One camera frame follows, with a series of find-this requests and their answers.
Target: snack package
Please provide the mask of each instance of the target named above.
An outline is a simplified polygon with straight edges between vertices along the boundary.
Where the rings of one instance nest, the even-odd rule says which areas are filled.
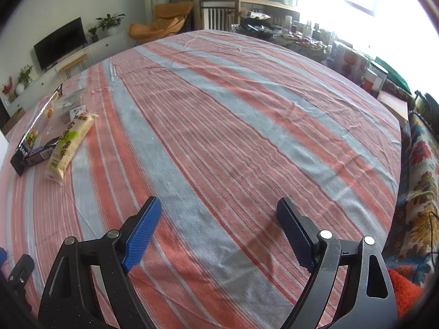
[[[86,107],[86,94],[80,89],[71,94],[62,96],[51,105],[50,121],[45,129],[42,141],[59,137],[67,125],[73,121],[75,115],[83,112],[93,112]]]
[[[37,163],[40,163],[44,160],[49,159],[52,155],[53,151],[58,145],[58,141],[61,137],[56,137],[50,140],[48,143],[38,146],[32,150],[27,156],[24,158],[24,162],[28,167],[32,167]]]
[[[96,118],[97,115],[87,112],[74,116],[50,156],[44,171],[45,178],[63,184],[65,170]]]
[[[32,151],[35,151],[34,145],[39,145],[40,143],[46,143],[48,140],[51,140],[54,137],[48,138],[46,140],[41,140],[41,135],[43,134],[43,130],[46,128],[50,116],[53,113],[53,105],[55,104],[56,100],[62,96],[62,84],[54,90],[52,95],[49,97],[47,102],[43,105],[43,107],[40,109],[39,113],[36,117],[31,121],[30,125],[28,126],[28,130],[23,135],[22,139],[20,140],[19,144],[17,145],[17,148],[14,151],[14,154],[12,155],[12,158],[10,159],[10,164],[15,169],[15,172],[19,176],[21,176],[24,171],[29,167],[28,163],[26,162],[25,158],[29,156]]]

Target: green cloth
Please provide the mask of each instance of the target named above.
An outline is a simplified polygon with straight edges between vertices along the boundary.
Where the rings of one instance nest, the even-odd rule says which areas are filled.
[[[410,92],[410,88],[407,85],[407,82],[403,79],[402,76],[400,76],[395,69],[390,67],[385,61],[383,61],[380,57],[375,58],[375,62],[381,65],[384,69],[387,69],[389,72],[387,79],[393,82],[395,85],[399,86],[401,89],[406,91],[409,95],[412,95]]]

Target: red flowers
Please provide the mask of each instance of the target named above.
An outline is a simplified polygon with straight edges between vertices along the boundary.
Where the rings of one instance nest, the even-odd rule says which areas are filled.
[[[9,77],[9,83],[8,85],[3,84],[3,90],[2,93],[5,95],[9,95],[10,91],[12,90],[12,78]]]
[[[412,151],[412,154],[410,156],[411,158],[411,165],[417,165],[420,163],[424,158],[431,158],[432,153],[429,150],[429,147],[424,141],[419,141],[419,143],[416,145],[415,149]]]

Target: orange chair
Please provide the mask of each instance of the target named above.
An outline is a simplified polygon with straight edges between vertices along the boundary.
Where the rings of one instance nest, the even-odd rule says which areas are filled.
[[[193,6],[192,1],[155,5],[153,24],[131,24],[128,27],[128,35],[140,43],[173,36],[181,30]]]

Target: white cabinet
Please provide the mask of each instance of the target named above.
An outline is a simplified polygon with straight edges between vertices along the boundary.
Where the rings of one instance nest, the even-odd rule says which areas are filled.
[[[34,80],[25,92],[6,108],[7,113],[9,116],[12,116],[21,107],[27,111],[41,100],[43,96],[51,94],[62,82],[67,80],[65,73],[58,74],[58,71],[80,56],[88,55],[88,58],[84,60],[84,64],[86,67],[89,67],[125,49],[128,49],[126,35],[125,32],[120,32],[77,51]],[[72,76],[81,71],[78,65],[73,68],[75,68],[75,73],[72,73]]]
[[[27,111],[34,106],[45,95],[53,93],[53,91],[61,84],[61,79],[54,68],[49,69],[46,73],[34,80],[25,90],[23,94],[18,96],[12,104],[7,108],[9,116],[21,107]]]
[[[104,38],[88,46],[88,52],[92,64],[96,64],[112,55],[128,48],[125,32]]]
[[[6,156],[8,142],[0,131],[0,170],[3,165],[4,157]]]

